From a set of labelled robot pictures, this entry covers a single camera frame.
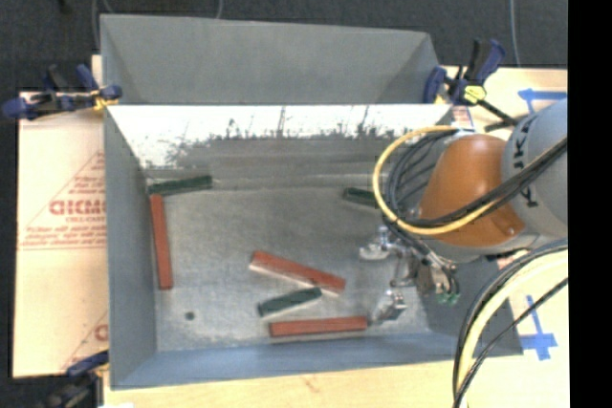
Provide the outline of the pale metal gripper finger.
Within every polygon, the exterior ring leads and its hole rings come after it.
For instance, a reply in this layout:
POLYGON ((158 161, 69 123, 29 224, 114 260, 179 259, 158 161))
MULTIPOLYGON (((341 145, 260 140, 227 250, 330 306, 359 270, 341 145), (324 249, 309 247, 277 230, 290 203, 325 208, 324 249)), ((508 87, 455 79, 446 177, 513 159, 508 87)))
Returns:
POLYGON ((371 240, 359 249, 362 260, 384 260, 396 253, 396 237, 386 226, 380 226, 371 240))
POLYGON ((399 290, 387 290, 370 314, 371 325, 397 320, 406 310, 404 295, 399 290))

